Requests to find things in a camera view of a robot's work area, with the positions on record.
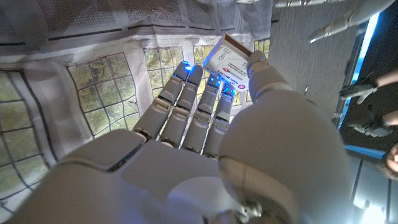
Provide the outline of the person black gloved hand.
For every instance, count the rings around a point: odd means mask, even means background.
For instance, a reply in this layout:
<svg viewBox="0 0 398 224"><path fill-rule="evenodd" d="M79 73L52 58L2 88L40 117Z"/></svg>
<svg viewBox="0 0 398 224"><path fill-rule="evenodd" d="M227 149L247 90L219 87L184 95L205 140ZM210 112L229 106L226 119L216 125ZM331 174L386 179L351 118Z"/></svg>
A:
<svg viewBox="0 0 398 224"><path fill-rule="evenodd" d="M389 128L383 120L368 121L366 123L350 123L348 126L361 134L374 138L383 138L392 133L392 129Z"/></svg>
<svg viewBox="0 0 398 224"><path fill-rule="evenodd" d="M360 105L370 94L376 92L377 89L378 86L375 82L369 80L360 80L353 85L344 86L339 91L339 96L343 100L358 97L356 104Z"/></svg>

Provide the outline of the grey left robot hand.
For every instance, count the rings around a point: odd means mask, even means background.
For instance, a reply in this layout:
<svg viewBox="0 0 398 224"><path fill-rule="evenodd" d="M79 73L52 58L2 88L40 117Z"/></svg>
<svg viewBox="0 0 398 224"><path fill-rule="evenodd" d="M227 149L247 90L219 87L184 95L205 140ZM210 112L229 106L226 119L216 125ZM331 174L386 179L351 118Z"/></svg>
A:
<svg viewBox="0 0 398 224"><path fill-rule="evenodd" d="M334 4L344 0L276 0L274 7L307 7L321 4ZM343 32L349 27L360 25L378 13L386 10L395 0L362 0L342 16L312 32L308 38L310 43Z"/></svg>

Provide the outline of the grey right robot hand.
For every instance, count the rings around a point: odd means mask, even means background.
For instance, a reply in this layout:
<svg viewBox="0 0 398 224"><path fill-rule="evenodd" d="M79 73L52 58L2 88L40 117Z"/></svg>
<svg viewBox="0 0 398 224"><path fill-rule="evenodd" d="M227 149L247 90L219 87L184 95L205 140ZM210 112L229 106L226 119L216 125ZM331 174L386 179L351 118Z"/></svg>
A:
<svg viewBox="0 0 398 224"><path fill-rule="evenodd" d="M252 105L230 118L182 90L182 62L132 130L66 155L11 223L351 223L353 180L337 128L261 51L247 60Z"/></svg>

